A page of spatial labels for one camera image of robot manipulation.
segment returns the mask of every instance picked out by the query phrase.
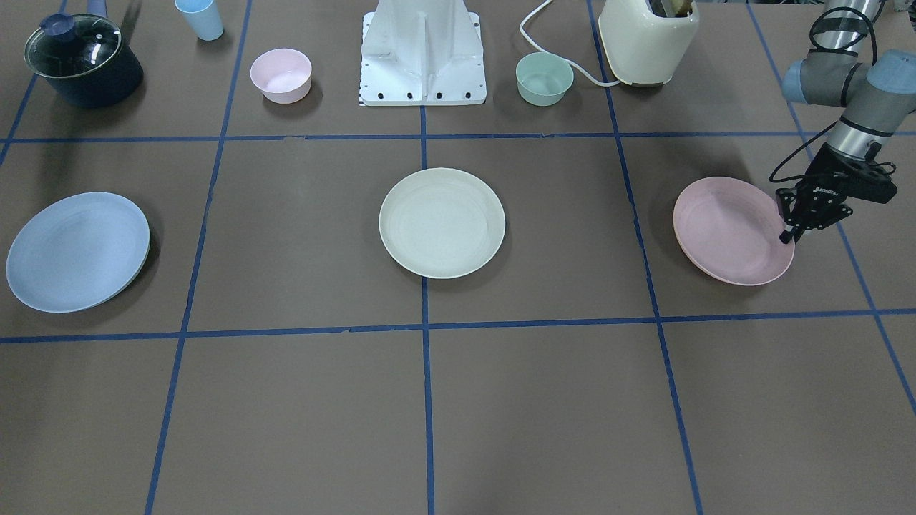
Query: white metal stand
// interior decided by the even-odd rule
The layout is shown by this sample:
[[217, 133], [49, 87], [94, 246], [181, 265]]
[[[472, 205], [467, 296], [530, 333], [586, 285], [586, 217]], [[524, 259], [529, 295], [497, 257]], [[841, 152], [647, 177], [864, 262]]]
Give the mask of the white metal stand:
[[365, 105], [470, 105], [486, 99], [480, 17], [463, 0], [379, 0], [363, 17]]

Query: cup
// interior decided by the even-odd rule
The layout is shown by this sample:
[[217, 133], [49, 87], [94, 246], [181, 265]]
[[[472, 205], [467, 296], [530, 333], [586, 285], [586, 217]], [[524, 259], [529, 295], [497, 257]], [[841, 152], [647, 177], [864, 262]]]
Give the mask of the cup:
[[175, 0], [175, 7], [198, 38], [213, 41], [223, 35], [223, 19], [214, 0]]

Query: bowl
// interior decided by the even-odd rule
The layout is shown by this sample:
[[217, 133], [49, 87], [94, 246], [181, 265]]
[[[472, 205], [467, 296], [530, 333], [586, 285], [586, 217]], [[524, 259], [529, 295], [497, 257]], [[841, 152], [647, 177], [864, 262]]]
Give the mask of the bowl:
[[292, 104], [311, 89], [311, 61], [294, 49], [267, 51], [251, 65], [251, 82], [271, 102]]
[[518, 94], [529, 104], [554, 105], [573, 85], [573, 67], [549, 52], [535, 52], [516, 65]]

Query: plate rim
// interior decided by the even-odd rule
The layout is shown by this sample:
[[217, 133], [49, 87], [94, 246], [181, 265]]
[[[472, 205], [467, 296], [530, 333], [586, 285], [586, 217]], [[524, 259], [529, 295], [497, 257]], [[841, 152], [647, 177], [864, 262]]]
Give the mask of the plate rim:
[[[468, 181], [469, 184], [473, 184], [484, 195], [487, 195], [487, 196], [492, 195], [492, 198], [496, 201], [495, 206], [499, 207], [499, 211], [498, 211], [499, 212], [499, 218], [498, 218], [498, 222], [499, 222], [499, 238], [498, 239], [499, 241], [496, 242], [493, 252], [490, 253], [490, 255], [486, 257], [486, 259], [483, 259], [479, 265], [476, 265], [472, 269], [468, 269], [466, 271], [462, 270], [459, 273], [449, 274], [449, 275], [441, 275], [441, 274], [428, 275], [426, 272], [422, 270], [415, 269], [415, 267], [410, 267], [406, 265], [405, 263], [401, 261], [401, 259], [398, 258], [398, 256], [396, 256], [396, 253], [392, 251], [389, 237], [386, 237], [387, 232], [384, 227], [383, 217], [386, 211], [391, 209], [390, 203], [394, 201], [391, 201], [390, 199], [392, 198], [392, 193], [394, 193], [398, 188], [403, 188], [405, 187], [404, 184], [410, 183], [411, 181], [416, 181], [418, 176], [420, 175], [431, 175], [431, 174], [444, 173], [444, 172], [447, 172], [449, 174], [455, 174], [455, 172], [457, 172], [455, 174], [457, 177], [464, 178], [466, 181]], [[425, 168], [422, 170], [414, 171], [410, 173], [409, 175], [402, 177], [394, 186], [391, 187], [390, 190], [388, 190], [388, 193], [386, 193], [385, 199], [382, 201], [382, 205], [378, 211], [378, 233], [381, 236], [382, 245], [385, 247], [385, 250], [388, 252], [388, 255], [391, 256], [392, 259], [394, 259], [401, 267], [403, 267], [407, 271], [410, 271], [412, 273], [415, 273], [427, 279], [457, 279], [457, 278], [460, 278], [460, 277], [463, 277], [468, 274], [476, 272], [477, 270], [482, 268], [484, 265], [489, 263], [490, 260], [493, 259], [493, 257], [496, 255], [496, 253], [499, 252], [499, 249], [502, 247], [503, 241], [506, 238], [506, 208], [503, 206], [502, 201], [499, 199], [499, 195], [496, 194], [493, 188], [490, 187], [490, 185], [487, 184], [484, 180], [475, 176], [473, 173], [467, 172], [465, 170], [458, 170], [456, 168], [450, 168], [450, 167], [430, 167], [430, 168]]]
[[774, 280], [779, 279], [780, 277], [782, 277], [782, 275], [785, 274], [786, 271], [789, 270], [789, 267], [791, 266], [792, 261], [793, 261], [794, 258], [795, 258], [795, 242], [794, 242], [794, 241], [790, 241], [789, 244], [786, 245], [787, 247], [790, 247], [790, 248], [791, 248], [791, 252], [789, 253], [789, 259], [787, 260], [785, 266], [784, 266], [784, 267], [781, 267], [782, 270], [780, 270], [780, 272], [779, 272], [778, 274], [776, 274], [774, 277], [772, 277], [772, 278], [770, 278], [770, 279], [765, 279], [765, 280], [762, 280], [762, 281], [758, 281], [758, 282], [741, 282], [741, 281], [738, 281], [738, 280], [735, 280], [735, 279], [729, 279], [729, 278], [727, 278], [727, 277], [723, 277], [723, 276], [721, 276], [721, 275], [719, 275], [719, 274], [716, 274], [716, 273], [712, 272], [709, 268], [707, 268], [706, 266], [704, 266], [703, 263], [701, 263], [700, 261], [698, 261], [698, 260], [696, 259], [696, 257], [694, 257], [693, 253], [692, 253], [692, 252], [690, 251], [690, 249], [689, 249], [690, 246], [688, 246], [688, 245], [686, 245], [686, 244], [684, 243], [684, 241], [683, 241], [683, 239], [682, 239], [682, 236], [681, 236], [681, 232], [678, 230], [678, 206], [679, 206], [679, 205], [683, 205], [683, 203], [682, 203], [682, 198], [683, 198], [683, 195], [684, 195], [688, 190], [690, 190], [691, 188], [699, 188], [699, 187], [701, 187], [701, 186], [694, 186], [694, 185], [699, 184], [699, 183], [701, 183], [701, 182], [712, 182], [712, 181], [716, 181], [716, 182], [731, 181], [731, 182], [733, 182], [733, 183], [735, 183], [735, 184], [739, 184], [739, 187], [742, 188], [742, 190], [743, 190], [744, 192], [748, 192], [748, 194], [752, 194], [752, 195], [757, 195], [759, 198], [766, 198], [768, 201], [770, 201], [770, 202], [773, 204], [773, 207], [775, 208], [775, 213], [778, 213], [778, 212], [779, 212], [779, 205], [776, 204], [776, 201], [773, 200], [772, 197], [770, 197], [769, 195], [767, 195], [766, 192], [764, 192], [763, 190], [761, 190], [760, 188], [758, 188], [757, 186], [755, 186], [754, 184], [752, 184], [752, 183], [750, 183], [750, 182], [748, 182], [748, 181], [742, 181], [742, 180], [737, 179], [737, 178], [735, 178], [735, 177], [728, 177], [728, 176], [726, 176], [726, 175], [714, 175], [714, 176], [710, 176], [710, 177], [703, 177], [703, 178], [701, 178], [701, 179], [698, 179], [698, 180], [696, 180], [696, 181], [693, 181], [693, 182], [691, 182], [690, 184], [688, 184], [683, 190], [681, 190], [681, 192], [678, 194], [678, 198], [677, 198], [677, 200], [674, 202], [674, 209], [673, 209], [673, 213], [672, 213], [672, 216], [671, 216], [671, 218], [672, 218], [672, 223], [671, 223], [671, 225], [672, 225], [673, 228], [674, 228], [674, 237], [675, 237], [675, 239], [677, 239], [677, 241], [678, 241], [678, 246], [681, 248], [681, 252], [684, 253], [684, 255], [694, 264], [694, 266], [696, 266], [697, 268], [699, 268], [700, 270], [702, 270], [706, 275], [708, 275], [708, 276], [710, 276], [710, 277], [712, 277], [712, 278], [714, 278], [714, 279], [721, 280], [722, 282], [726, 282], [726, 283], [728, 283], [728, 284], [734, 284], [734, 285], [736, 285], [736, 286], [762, 286], [762, 285], [764, 285], [764, 284], [769, 284], [769, 283], [773, 282]]
[[[10, 280], [10, 268], [11, 268], [11, 263], [15, 257], [17, 248], [23, 245], [22, 241], [24, 240], [25, 237], [28, 236], [29, 227], [30, 226], [34, 227], [35, 224], [41, 221], [41, 218], [43, 216], [50, 216], [49, 212], [52, 210], [52, 208], [60, 209], [60, 207], [63, 204], [78, 203], [87, 198], [104, 199], [106, 203], [118, 204], [118, 205], [124, 206], [129, 211], [137, 215], [135, 219], [137, 221], [136, 229], [137, 229], [137, 232], [141, 232], [143, 234], [142, 236], [143, 243], [141, 244], [143, 247], [143, 250], [142, 252], [137, 253], [138, 255], [142, 254], [142, 256], [136, 260], [135, 266], [132, 265], [130, 267], [125, 267], [125, 269], [131, 270], [129, 277], [127, 277], [128, 274], [125, 274], [126, 279], [123, 280], [123, 284], [121, 284], [117, 288], [117, 290], [112, 291], [110, 293], [106, 292], [105, 293], [106, 296], [102, 299], [94, 298], [92, 303], [89, 303], [88, 305], [86, 305], [86, 303], [81, 303], [77, 307], [73, 307], [73, 308], [67, 308], [67, 309], [51, 308], [49, 309], [47, 306], [42, 306], [40, 302], [34, 302], [34, 299], [29, 299], [27, 296], [26, 298], [24, 298], [22, 292], [16, 291], [16, 288], [13, 286], [13, 283]], [[49, 313], [69, 313], [69, 312], [80, 312], [80, 311], [88, 310], [106, 301], [110, 301], [115, 295], [123, 291], [128, 285], [130, 285], [131, 282], [134, 281], [134, 279], [136, 279], [136, 276], [140, 273], [140, 270], [143, 269], [143, 265], [147, 262], [147, 258], [149, 256], [150, 240], [151, 240], [151, 233], [149, 230], [149, 221], [147, 219], [147, 216], [143, 213], [143, 210], [141, 210], [139, 206], [137, 206], [130, 199], [126, 198], [123, 195], [119, 195], [117, 193], [112, 193], [112, 192], [76, 193], [68, 197], [59, 199], [56, 202], [46, 206], [41, 211], [39, 211], [38, 213], [34, 214], [31, 218], [29, 218], [26, 224], [23, 225], [21, 229], [19, 229], [19, 232], [16, 234], [16, 237], [13, 238], [13, 243], [10, 245], [9, 252], [6, 255], [6, 263], [5, 263], [6, 284], [9, 286], [10, 291], [13, 292], [13, 295], [16, 296], [16, 298], [19, 299], [20, 302], [22, 302], [26, 306], [34, 310], [37, 310], [37, 311], [49, 312]]]

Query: white cable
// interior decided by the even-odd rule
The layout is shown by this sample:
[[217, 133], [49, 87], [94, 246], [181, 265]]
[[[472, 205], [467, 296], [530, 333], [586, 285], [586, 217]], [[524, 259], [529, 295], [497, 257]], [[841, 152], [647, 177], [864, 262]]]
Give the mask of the white cable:
[[[534, 17], [534, 15], [538, 14], [538, 13], [540, 12], [541, 9], [543, 9], [544, 7], [546, 7], [547, 5], [549, 5], [551, 2], [553, 2], [553, 0], [547, 0], [547, 1], [544, 2], [543, 4], [538, 5], [538, 8], [537, 8], [537, 9], [531, 11], [527, 16], [525, 16], [525, 19], [521, 20], [521, 23], [518, 24], [518, 32], [521, 32], [522, 37], [525, 38], [525, 40], [526, 40], [528, 43], [530, 43], [530, 45], [531, 45], [532, 47], [534, 47], [535, 49], [537, 49], [538, 51], [541, 51], [541, 52], [547, 52], [547, 50], [541, 48], [540, 45], [538, 45], [537, 43], [534, 42], [534, 39], [531, 39], [531, 36], [528, 35], [528, 32], [525, 32], [525, 24], [528, 23], [529, 20], [531, 20], [531, 19]], [[562, 56], [558, 56], [558, 57], [560, 57], [560, 59], [565, 60], [566, 62], [570, 63], [570, 66], [572, 66], [572, 67], [575, 68], [576, 70], [580, 71], [580, 72], [582, 73], [582, 75], [584, 75], [585, 77], [587, 77], [588, 80], [589, 80], [589, 81], [592, 81], [592, 83], [594, 83], [594, 85], [596, 85], [596, 86], [601, 86], [601, 87], [603, 87], [603, 88], [607, 88], [607, 87], [610, 87], [610, 86], [616, 86], [616, 85], [620, 84], [620, 81], [601, 82], [601, 81], [597, 80], [595, 77], [593, 77], [591, 73], [589, 73], [588, 71], [586, 71], [585, 68], [579, 66], [579, 65], [576, 64], [574, 61], [568, 60], [568, 59], [566, 59], [566, 58], [564, 58], [564, 57], [562, 57]]]

